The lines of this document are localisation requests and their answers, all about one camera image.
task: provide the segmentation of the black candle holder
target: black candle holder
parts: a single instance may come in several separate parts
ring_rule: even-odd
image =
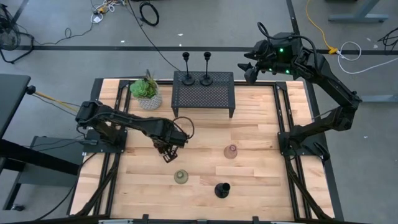
[[[193,78],[188,71],[188,60],[189,60],[189,53],[188,52],[184,52],[182,54],[182,57],[184,58],[185,61],[185,65],[187,66],[187,75],[185,75],[182,78],[182,83],[184,83],[184,85],[192,85],[195,83],[195,78]]]
[[[211,78],[207,74],[207,66],[208,66],[208,62],[209,62],[211,53],[210,52],[205,52],[203,55],[205,56],[205,60],[206,60],[206,74],[200,78],[200,84],[202,84],[204,86],[209,86],[209,85],[211,85],[213,83],[213,78]]]

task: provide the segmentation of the black perforated shelf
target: black perforated shelf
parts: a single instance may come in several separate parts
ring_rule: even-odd
[[[189,72],[196,79],[195,83],[186,86],[182,78],[186,72],[174,72],[172,108],[178,116],[178,108],[225,108],[229,109],[232,118],[235,109],[235,91],[233,72],[208,72],[213,78],[210,86],[200,84],[205,72]]]

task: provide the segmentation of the floor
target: floor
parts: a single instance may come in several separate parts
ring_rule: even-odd
[[[14,15],[23,0],[2,0]],[[152,41],[161,47],[252,47],[262,39],[256,22],[262,21],[270,34],[291,32],[292,26],[285,1],[281,0],[164,0],[153,1],[160,13],[157,27],[144,25]],[[322,35],[305,16],[306,0],[293,1],[302,35],[311,38],[325,49]],[[361,4],[347,1],[312,1],[309,13],[326,32],[334,47],[355,41],[366,50],[382,50],[377,39],[396,28],[398,2],[381,1],[374,13],[386,13],[390,19],[382,24],[339,24],[327,21],[328,14],[355,11]],[[138,3],[133,7],[138,11]],[[90,27],[89,0],[29,1],[17,23],[25,27],[39,42],[53,42],[64,37],[70,27],[73,34],[81,34]],[[115,12],[93,26],[83,37],[65,40],[60,46],[150,46],[129,11],[116,6]],[[7,57],[23,53],[6,52]],[[163,52],[176,67],[183,68],[181,52]],[[398,92],[396,62],[359,75],[342,72],[336,56],[327,55],[334,74],[360,95],[395,94]],[[393,59],[394,56],[363,56],[354,63],[343,62],[348,71],[358,71]],[[248,62],[243,52],[213,52],[209,70],[234,72],[235,79],[243,79],[237,63]],[[191,52],[191,70],[204,70],[203,52]],[[171,78],[175,70],[153,51],[82,51],[37,50],[15,65],[0,62],[0,73],[24,74],[32,77],[31,84],[38,91],[64,101],[80,103],[90,95],[94,78],[142,75],[149,69],[156,78]],[[259,76],[262,80],[291,80],[286,75]],[[315,87],[320,111],[336,106],[333,100]],[[336,183],[345,220],[366,223],[392,223],[398,219],[398,150],[395,133],[398,127],[396,104],[361,104],[353,128],[345,132],[326,134]],[[74,117],[26,96],[21,103],[5,139],[30,144],[34,136],[74,138]],[[13,172],[4,171],[0,177],[0,203],[11,188]],[[66,195],[61,187],[23,185],[16,203],[26,206],[23,212],[0,211],[0,222],[33,220],[53,208]],[[49,217],[64,217],[67,203]]]

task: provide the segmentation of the cable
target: cable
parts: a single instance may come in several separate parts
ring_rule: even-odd
[[[81,36],[84,36],[85,34],[87,34],[88,32],[90,32],[92,29],[93,29],[93,23],[91,23],[90,28],[89,28],[88,30],[84,31],[84,33],[72,35],[72,30],[71,30],[71,28],[67,27],[67,28],[65,29],[65,31],[64,31],[65,37],[62,38],[62,39],[57,40],[56,42],[47,42],[47,43],[43,43],[43,44],[42,44],[42,43],[40,43],[40,42],[37,41],[37,40],[34,40],[34,41],[35,41],[37,44],[39,44],[39,45],[47,45],[47,44],[57,45],[59,42],[61,42],[61,41],[63,41],[63,40],[71,39],[71,38],[73,38],[73,37],[81,37]]]
[[[144,6],[149,6],[149,7],[151,7],[152,10],[154,11],[154,13],[156,14],[156,22],[155,22],[155,23],[149,22],[149,21],[145,18],[145,16],[143,15],[143,13],[142,13],[142,8],[143,8]],[[152,5],[149,1],[145,1],[145,2],[141,2],[141,3],[140,3],[140,5],[139,5],[139,13],[141,14],[141,20],[142,20],[143,22],[145,22],[146,24],[148,24],[148,25],[150,25],[150,26],[156,26],[157,24],[159,24],[159,13],[158,13],[157,9],[155,8],[155,6]]]
[[[78,110],[76,110],[75,108],[72,108],[72,107],[66,105],[65,103],[63,103],[63,102],[60,101],[60,100],[54,99],[54,98],[52,98],[51,96],[47,96],[47,95],[44,94],[44,93],[41,93],[41,92],[36,91],[34,94],[35,94],[35,95],[38,95],[38,96],[41,96],[41,97],[44,97],[44,98],[46,98],[46,99],[48,99],[48,100],[55,101],[55,102],[61,104],[62,106],[66,107],[66,108],[68,108],[68,109],[70,109],[70,110],[73,110],[74,112],[78,112]]]
[[[343,55],[343,48],[344,48],[344,46],[345,46],[346,44],[354,44],[354,45],[356,45],[356,46],[358,47],[358,49],[359,49],[359,55],[358,55],[358,57],[356,57],[356,58],[354,58],[354,59],[350,59],[350,58],[347,58],[347,57],[345,57],[345,56]],[[343,43],[343,45],[342,45],[341,48],[340,48],[340,51],[337,51],[337,54],[339,55],[339,56],[337,57],[338,65],[340,66],[340,68],[342,69],[343,72],[345,72],[345,73],[347,73],[347,74],[351,74],[351,75],[363,73],[363,72],[369,71],[370,69],[374,69],[374,68],[380,67],[380,66],[382,66],[382,65],[387,65],[388,63],[395,62],[396,60],[398,60],[398,58],[395,58],[395,59],[392,59],[392,60],[390,60],[390,61],[388,61],[388,62],[384,62],[384,63],[381,63],[381,64],[379,64],[379,65],[372,66],[372,67],[367,68],[367,69],[364,69],[364,70],[362,70],[362,71],[358,71],[358,72],[347,72],[347,71],[343,68],[343,66],[341,65],[340,59],[342,58],[342,59],[348,60],[348,61],[350,61],[350,62],[354,62],[354,61],[358,60],[358,59],[361,57],[361,55],[362,55],[362,49],[361,49],[361,47],[360,47],[357,43],[355,43],[355,42],[348,41],[348,42]]]
[[[329,48],[329,54],[335,54],[335,53],[337,53],[338,49],[335,48],[335,47],[331,47],[331,46],[328,44],[328,42],[326,41],[326,37],[325,37],[324,31],[323,31],[320,27],[318,27],[318,26],[312,21],[312,19],[310,18],[310,14],[308,13],[308,4],[310,3],[310,1],[311,1],[311,0],[308,0],[308,1],[307,1],[307,5],[305,6],[305,13],[307,14],[307,18],[308,18],[308,20],[312,23],[312,25],[314,25],[318,30],[321,31],[322,36],[323,36],[323,41],[324,41],[324,43],[326,44],[326,46]]]
[[[37,145],[32,146],[31,148],[33,149],[34,147],[37,147],[37,146],[52,145],[52,144],[56,144],[56,143],[58,143],[58,142],[66,141],[66,140],[74,140],[74,139],[76,139],[76,138],[78,138],[78,137],[82,137],[82,135],[79,135],[79,136],[77,136],[77,137],[74,137],[73,139],[61,139],[61,140],[55,141],[55,142],[53,142],[53,143],[37,144]]]
[[[145,33],[144,29],[140,26],[139,21],[137,19],[136,13],[134,12],[134,10],[132,9],[131,3],[130,1],[127,0],[127,2],[129,3],[132,15],[134,16],[134,18],[137,21],[137,24],[139,26],[139,28],[141,29],[141,31],[144,33],[145,37],[148,39],[148,41],[152,44],[152,46],[154,46],[154,48],[158,51],[158,53],[160,54],[160,56],[162,56],[162,58],[169,63],[169,65],[171,65],[173,68],[177,69],[177,71],[181,72],[181,70],[179,70],[176,66],[174,66],[173,64],[171,64],[162,54],[162,52],[160,52],[160,50],[156,47],[156,45],[150,40],[150,38],[148,37],[148,35]]]
[[[272,37],[268,34],[268,30],[266,29],[266,27],[264,26],[264,24],[262,22],[258,22],[257,26],[260,30],[260,32],[266,36],[268,39],[273,39],[273,40],[284,40],[284,39],[289,39],[289,38],[300,38],[300,39],[304,39],[306,40],[308,43],[310,43],[311,47],[312,47],[312,51],[314,54],[314,63],[315,65],[318,65],[318,57],[317,57],[317,48],[315,47],[315,44],[312,42],[312,40],[310,40],[308,37],[304,37],[301,35],[288,35],[287,37]]]
[[[56,107],[56,108],[58,108],[58,109],[60,109],[60,110],[62,110],[62,111],[64,111],[64,112],[66,112],[66,113],[68,113],[68,114],[70,114],[70,115],[72,115],[72,116],[76,116],[75,114],[73,114],[73,113],[71,113],[71,112],[69,112],[69,111],[67,111],[67,110],[65,110],[65,109],[63,109],[63,108],[61,108],[61,107],[59,107],[59,106],[57,106],[57,105],[51,103],[51,102],[47,102],[47,101],[41,99],[39,96],[35,96],[35,95],[32,95],[32,96],[38,98],[39,100],[43,101],[44,103],[48,103],[48,104],[53,105],[54,107]]]
[[[191,135],[187,135],[186,132],[183,131],[183,129],[175,123],[175,121],[178,120],[178,119],[187,119],[187,120],[189,120],[189,122],[191,122],[191,125],[192,125],[192,134],[191,134]],[[192,121],[190,118],[181,116],[181,117],[175,118],[175,119],[173,120],[173,123],[174,123],[174,125],[176,125],[176,127],[178,127],[178,129],[179,129],[182,133],[184,133],[185,135],[188,136],[188,137],[187,137],[187,140],[188,140],[188,139],[191,139],[191,138],[193,137],[193,135],[195,135],[195,125],[193,124],[193,121]]]
[[[59,148],[65,147],[65,146],[69,146],[71,144],[75,144],[75,143],[80,142],[80,141],[81,140],[73,141],[73,142],[67,143],[67,144],[65,144],[63,146],[57,146],[57,147],[50,147],[50,148],[46,148],[46,149],[41,149],[41,150],[38,150],[37,152],[47,151],[47,150],[51,150],[51,149],[59,149]]]
[[[86,162],[89,161],[89,160],[90,160],[93,156],[95,156],[95,155],[96,155],[96,153],[92,154],[89,158],[87,158],[87,159],[80,165],[80,167],[79,167],[79,169],[78,169],[78,173],[80,172],[81,168],[86,164]],[[58,205],[56,205],[53,209],[51,209],[49,212],[47,212],[46,214],[42,215],[41,217],[36,218],[35,221],[41,220],[41,219],[45,218],[47,215],[50,215],[52,212],[54,212],[54,211],[55,211],[55,210],[68,198],[68,196],[70,195],[70,193],[72,192],[72,190],[77,186],[77,183],[78,183],[78,179],[76,180],[75,184],[70,188],[70,190],[69,190],[69,192],[67,193],[67,195],[65,196],[65,198],[63,198],[63,199],[61,200],[61,202],[58,203]]]
[[[76,131],[77,131],[77,132],[79,132],[80,134],[82,134],[82,135],[83,135],[83,137],[86,139],[86,134],[85,134],[85,133],[83,133],[83,132],[81,132],[81,131],[79,130],[79,125],[78,125],[78,126],[76,126]]]
[[[390,50],[388,53],[386,53],[386,55],[389,55],[389,54],[392,52],[392,50],[394,50],[394,48],[396,47],[396,45],[397,45],[397,43],[398,43],[398,36],[390,37],[390,35],[391,35],[393,32],[397,31],[397,30],[398,30],[398,28],[393,29],[393,30],[390,31],[388,34],[386,34],[384,37],[382,37],[382,38],[380,38],[380,39],[378,40],[378,42],[382,41],[382,43],[384,44],[384,51],[385,51],[385,52],[387,52],[387,47],[392,46],[391,50]],[[397,40],[395,40],[395,41],[394,41],[393,43],[391,43],[391,44],[388,44],[387,41],[388,41],[388,40],[391,40],[391,39],[397,39]]]
[[[319,117],[321,117],[321,116],[323,116],[323,115],[325,115],[325,114],[327,114],[327,113],[332,112],[333,110],[334,110],[334,109],[328,110],[328,111],[326,111],[326,112],[324,112],[324,113],[322,113],[322,114],[320,114],[320,115],[318,115],[318,116],[313,117],[312,119],[315,120],[315,119],[317,119],[317,118],[319,118]]]
[[[72,106],[77,106],[77,107],[79,107],[80,108],[80,106],[79,105],[76,105],[76,104],[74,104],[74,103],[68,103],[68,102],[65,102],[65,101],[61,101],[62,103],[66,103],[66,104],[68,104],[68,105],[72,105]]]

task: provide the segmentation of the potted plant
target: potted plant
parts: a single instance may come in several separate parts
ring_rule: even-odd
[[[130,91],[133,97],[137,98],[141,108],[145,110],[157,109],[162,104],[159,86],[148,70],[144,78],[135,81],[130,86]]]

